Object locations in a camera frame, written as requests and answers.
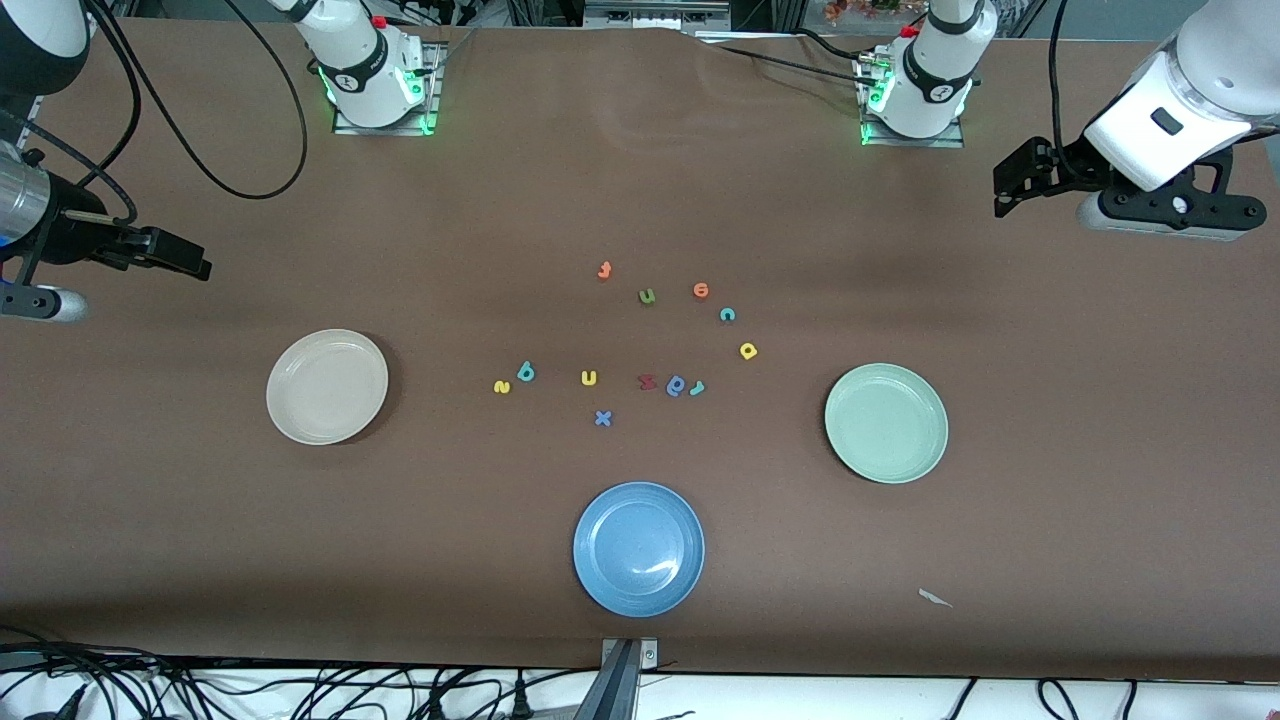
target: mounting plate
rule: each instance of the mounting plate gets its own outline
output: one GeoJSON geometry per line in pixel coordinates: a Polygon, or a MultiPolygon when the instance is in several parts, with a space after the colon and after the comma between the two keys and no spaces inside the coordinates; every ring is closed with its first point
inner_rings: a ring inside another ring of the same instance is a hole
{"type": "MultiPolygon", "coordinates": [[[[613,646],[628,638],[604,638],[600,647],[600,662],[609,657],[613,646]]],[[[640,669],[653,670],[658,666],[658,638],[640,638],[640,669]]]]}
{"type": "MultiPolygon", "coordinates": [[[[886,81],[890,70],[888,45],[879,45],[872,53],[864,53],[859,59],[852,60],[854,76],[872,78],[878,83],[886,81]]],[[[858,83],[858,115],[861,122],[863,145],[893,145],[899,147],[964,147],[964,132],[960,129],[960,118],[952,118],[947,129],[933,137],[918,138],[906,137],[890,129],[884,120],[869,109],[872,96],[881,92],[883,85],[858,83]]]]}
{"type": "Polygon", "coordinates": [[[380,128],[366,128],[353,124],[342,113],[333,114],[334,135],[374,135],[396,137],[421,137],[435,135],[435,123],[440,114],[440,94],[444,91],[444,64],[449,55],[448,42],[422,42],[422,76],[426,100],[410,110],[399,122],[380,128]]]}

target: white floor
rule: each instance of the white floor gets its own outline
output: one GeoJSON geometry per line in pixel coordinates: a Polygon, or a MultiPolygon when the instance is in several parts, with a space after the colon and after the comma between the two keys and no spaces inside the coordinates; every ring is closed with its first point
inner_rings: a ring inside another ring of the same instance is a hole
{"type": "MultiPolygon", "coordinates": [[[[374,682],[385,673],[369,673],[358,678],[374,682]]],[[[526,674],[536,678],[545,671],[526,674]]],[[[0,675],[0,692],[20,673],[0,675]]],[[[314,670],[273,671],[197,671],[197,678],[212,680],[223,689],[250,689],[270,680],[296,678],[307,683],[275,687],[247,697],[221,696],[212,689],[209,697],[219,702],[237,720],[288,720],[311,691],[314,670]]],[[[415,671],[413,682],[426,687],[433,671],[415,671]]],[[[468,680],[494,678],[509,689],[513,671],[481,673],[468,680]]],[[[529,689],[534,710],[575,706],[582,700],[593,679],[591,673],[571,675],[529,689]]],[[[396,678],[402,683],[403,678],[396,678]]],[[[8,697],[0,700],[0,720],[22,720],[36,712],[56,711],[70,693],[87,683],[76,676],[46,679],[37,676],[23,683],[8,697]]],[[[637,720],[669,720],[689,714],[695,720],[742,720],[781,717],[801,719],[859,719],[859,720],[943,720],[948,717],[963,679],[911,679],[911,678],[796,678],[796,676],[744,676],[744,675],[645,675],[641,682],[637,720]]],[[[1128,684],[1123,682],[1066,682],[1064,683],[1080,720],[1117,720],[1124,705],[1128,684]]],[[[90,684],[81,706],[79,720],[109,720],[109,712],[100,691],[90,684]]],[[[164,684],[159,685],[163,691],[164,684]]],[[[347,703],[357,689],[342,689],[326,697],[311,716],[330,717],[347,703]]],[[[467,720],[483,708],[488,715],[495,685],[462,688],[444,698],[444,712],[451,720],[467,720]]],[[[1070,717],[1061,701],[1050,691],[1057,712],[1070,717]]],[[[189,717],[179,712],[177,691],[165,696],[165,708],[170,717],[189,717]]],[[[404,689],[378,689],[361,702],[379,702],[392,720],[406,717],[410,707],[421,703],[426,692],[404,689]]],[[[134,720],[140,714],[116,694],[119,720],[134,720]]],[[[1266,720],[1272,710],[1280,708],[1280,688],[1276,685],[1197,684],[1197,683],[1142,683],[1130,714],[1132,720],[1266,720]]],[[[502,711],[511,710],[509,701],[502,711]]],[[[343,715],[346,720],[383,720],[380,708],[362,706],[343,715]]],[[[964,720],[1052,720],[1036,694],[1034,680],[979,682],[961,712],[964,720]]]]}

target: green plate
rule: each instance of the green plate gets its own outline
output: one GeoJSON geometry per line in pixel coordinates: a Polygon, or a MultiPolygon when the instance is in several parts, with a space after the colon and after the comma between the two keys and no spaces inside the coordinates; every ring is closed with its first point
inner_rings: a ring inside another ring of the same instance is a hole
{"type": "Polygon", "coordinates": [[[850,470],[877,483],[924,477],[947,448],[947,411],[924,378],[876,363],[854,368],[827,395],[827,439],[850,470]]]}

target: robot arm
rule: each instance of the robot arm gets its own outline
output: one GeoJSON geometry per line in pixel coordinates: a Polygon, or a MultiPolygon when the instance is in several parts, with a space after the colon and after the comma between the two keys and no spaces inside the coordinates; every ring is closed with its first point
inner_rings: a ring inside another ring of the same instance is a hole
{"type": "Polygon", "coordinates": [[[1130,77],[1084,129],[1053,147],[1028,140],[995,169],[996,217],[1069,191],[1091,195],[1091,229],[1235,240],[1266,220],[1254,197],[1229,195],[1231,145],[1280,113],[1280,15],[1268,0],[1210,0],[1130,77]],[[1196,172],[1213,172],[1210,191],[1196,172]]]}
{"type": "Polygon", "coordinates": [[[868,110],[901,136],[940,135],[964,110],[973,70],[996,36],[996,24],[988,0],[929,3],[919,35],[899,37],[884,49],[891,73],[868,110]]]}
{"type": "Polygon", "coordinates": [[[426,100],[422,40],[370,17],[358,0],[270,0],[302,33],[329,99],[352,123],[380,128],[426,100]]]}
{"type": "MultiPolygon", "coordinates": [[[[58,92],[76,79],[87,54],[81,0],[0,3],[0,92],[58,92]]],[[[83,296],[35,283],[41,263],[93,260],[119,270],[157,266],[209,279],[212,265],[201,246],[159,228],[133,228],[132,213],[123,220],[106,217],[93,192],[45,170],[42,159],[38,150],[19,152],[0,140],[0,263],[22,260],[14,281],[0,279],[0,316],[63,323],[84,318],[83,296]]]]}

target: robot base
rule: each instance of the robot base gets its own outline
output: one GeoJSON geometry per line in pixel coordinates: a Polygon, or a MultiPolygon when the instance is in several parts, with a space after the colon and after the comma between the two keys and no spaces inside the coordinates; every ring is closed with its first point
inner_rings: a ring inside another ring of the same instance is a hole
{"type": "Polygon", "coordinates": [[[398,137],[422,137],[435,135],[435,124],[440,114],[440,94],[444,91],[445,59],[449,55],[448,42],[422,42],[422,68],[426,70],[420,81],[426,100],[410,110],[398,122],[380,128],[366,128],[348,120],[334,105],[334,135],[383,135],[398,137]]]}
{"type": "Polygon", "coordinates": [[[888,72],[888,45],[879,45],[874,53],[865,53],[852,61],[855,77],[869,77],[878,85],[858,85],[858,115],[861,118],[863,145],[895,145],[899,147],[964,147],[964,133],[960,129],[960,119],[951,120],[947,129],[933,137],[918,138],[906,137],[890,129],[874,111],[870,104],[879,100],[877,94],[882,91],[888,72]]]}

